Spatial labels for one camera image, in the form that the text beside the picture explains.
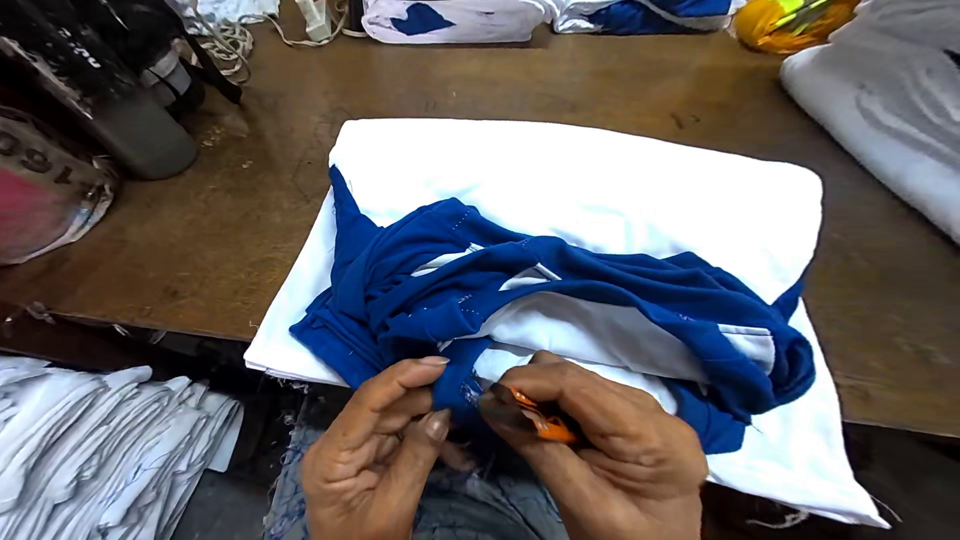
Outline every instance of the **hand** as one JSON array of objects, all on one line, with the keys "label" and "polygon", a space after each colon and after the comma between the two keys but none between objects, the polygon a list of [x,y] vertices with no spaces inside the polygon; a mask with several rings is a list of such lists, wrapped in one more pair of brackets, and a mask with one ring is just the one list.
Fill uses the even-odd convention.
[{"label": "hand", "polygon": [[700,538],[707,460],[696,432],[653,396],[546,351],[500,382],[557,402],[592,444],[574,450],[488,419],[550,490],[571,539]]},{"label": "hand", "polygon": [[409,540],[449,430],[449,410],[430,412],[425,386],[446,363],[439,356],[403,360],[364,382],[306,452],[303,490],[313,538]]}]

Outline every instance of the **blue fabric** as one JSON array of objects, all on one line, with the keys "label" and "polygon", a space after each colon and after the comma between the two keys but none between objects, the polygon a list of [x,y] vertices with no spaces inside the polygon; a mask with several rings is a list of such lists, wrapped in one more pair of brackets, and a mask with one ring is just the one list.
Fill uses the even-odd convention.
[{"label": "blue fabric", "polygon": [[[730,10],[730,0],[650,0],[650,3],[678,17],[726,15]],[[613,36],[700,32],[667,20],[636,0],[621,0],[601,8],[587,15],[587,20],[601,28],[600,34]]]},{"label": "blue fabric", "polygon": [[[813,383],[809,343],[787,324],[801,285],[768,306],[731,274],[692,253],[657,259],[604,255],[554,236],[528,236],[485,219],[474,207],[446,199],[377,227],[356,206],[340,172],[330,169],[337,235],[332,285],[307,309],[291,333],[344,380],[357,387],[406,357],[438,353],[437,344],[472,335],[495,311],[538,291],[635,307],[702,360],[706,393],[686,381],[666,380],[678,397],[678,416],[700,434],[709,454],[742,444],[751,415],[791,402]],[[425,275],[410,274],[443,254],[484,246]],[[500,286],[537,264],[562,279],[511,290]],[[789,308],[790,313],[781,311]],[[773,337],[773,370],[765,375],[719,331],[717,324],[761,327]],[[459,419],[475,417],[471,384],[486,338],[457,340],[434,385],[435,406]]]},{"label": "blue fabric", "polygon": [[406,19],[391,17],[390,22],[394,25],[394,28],[407,36],[419,36],[420,34],[454,26],[454,23],[444,19],[444,16],[437,13],[437,10],[420,2],[407,7]]}]

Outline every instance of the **table surface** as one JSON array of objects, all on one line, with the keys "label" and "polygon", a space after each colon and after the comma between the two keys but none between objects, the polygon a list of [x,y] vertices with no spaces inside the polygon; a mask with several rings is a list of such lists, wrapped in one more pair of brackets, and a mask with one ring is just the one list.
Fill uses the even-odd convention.
[{"label": "table surface", "polygon": [[778,57],[724,34],[542,30],[513,47],[339,37],[291,49],[258,25],[243,107],[209,91],[189,119],[201,148],[194,166],[169,180],[126,183],[81,241],[0,269],[0,300],[249,340],[320,209],[327,153],[345,120],[592,126],[816,171],[825,219],[805,297],[845,417],[960,436],[957,247],[790,100]]}]

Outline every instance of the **white fabric pile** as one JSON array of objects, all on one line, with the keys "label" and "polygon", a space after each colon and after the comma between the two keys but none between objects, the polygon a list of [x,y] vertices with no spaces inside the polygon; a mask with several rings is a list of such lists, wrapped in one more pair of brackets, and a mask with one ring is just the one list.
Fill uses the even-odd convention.
[{"label": "white fabric pile", "polygon": [[237,23],[245,16],[276,15],[280,11],[280,0],[167,0],[179,12],[192,12],[194,2],[210,24]]},{"label": "white fabric pile", "polygon": [[780,76],[864,167],[960,242],[960,65],[945,51],[960,54],[960,2],[870,0]]},{"label": "white fabric pile", "polygon": [[98,375],[0,356],[0,538],[168,539],[243,408],[149,367]]},{"label": "white fabric pile", "polygon": [[[576,152],[558,157],[558,144]],[[767,302],[801,276],[820,228],[821,184],[806,169],[592,128],[356,120],[344,124],[330,164],[377,225],[457,197],[503,227],[559,236],[594,252],[663,258],[692,251]],[[327,194],[245,354],[248,367],[343,384],[289,332],[330,285],[335,234]],[[709,479],[846,523],[886,527],[853,478],[836,390],[803,303],[790,323],[815,351],[813,386],[755,416],[740,451],[709,456]],[[561,338],[567,336],[538,337],[539,346],[549,349]],[[613,369],[586,367],[605,377]]]},{"label": "white fabric pile", "polygon": [[[365,0],[363,26],[384,43],[505,43],[529,41],[534,28],[555,15],[553,0]],[[449,26],[408,36],[395,26],[420,4]]]}]

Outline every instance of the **fingernail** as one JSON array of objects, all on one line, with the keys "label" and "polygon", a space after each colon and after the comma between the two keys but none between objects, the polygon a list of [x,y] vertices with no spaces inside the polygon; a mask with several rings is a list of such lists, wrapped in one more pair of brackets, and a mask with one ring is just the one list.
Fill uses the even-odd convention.
[{"label": "fingernail", "polygon": [[446,433],[450,430],[450,409],[431,412],[423,420],[426,422],[424,430],[428,437],[435,441],[446,439]]},{"label": "fingernail", "polygon": [[443,356],[426,356],[417,359],[417,362],[428,366],[442,366],[446,365],[449,361],[450,358],[444,358]]}]

